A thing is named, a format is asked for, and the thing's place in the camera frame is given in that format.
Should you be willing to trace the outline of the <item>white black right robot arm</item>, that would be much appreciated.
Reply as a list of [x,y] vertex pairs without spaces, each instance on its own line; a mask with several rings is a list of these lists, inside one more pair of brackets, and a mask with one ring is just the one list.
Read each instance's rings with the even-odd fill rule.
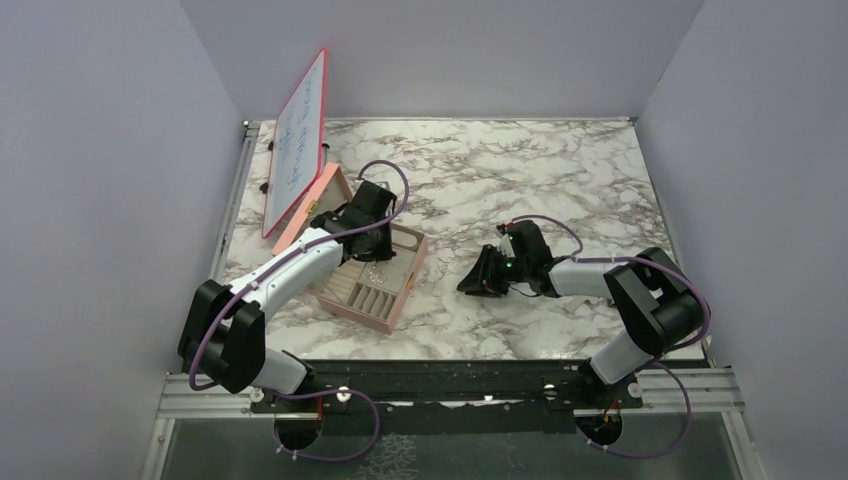
[[526,284],[535,297],[611,301],[624,330],[579,366],[577,393],[585,404],[604,405],[632,374],[706,335],[708,302],[663,249],[585,257],[579,242],[571,254],[555,256],[537,224],[540,219],[522,215],[498,225],[498,244],[483,246],[457,289],[468,296],[500,298],[513,285]]

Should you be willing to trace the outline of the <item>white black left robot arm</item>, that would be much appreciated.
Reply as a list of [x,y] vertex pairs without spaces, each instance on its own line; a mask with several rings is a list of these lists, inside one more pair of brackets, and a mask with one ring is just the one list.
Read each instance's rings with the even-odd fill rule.
[[390,257],[390,223],[407,200],[364,181],[353,199],[314,217],[281,254],[238,280],[204,282],[195,292],[178,353],[189,364],[189,386],[220,386],[230,393],[248,387],[275,390],[298,411],[313,401],[308,366],[266,346],[266,326],[307,286],[347,261],[376,254]]

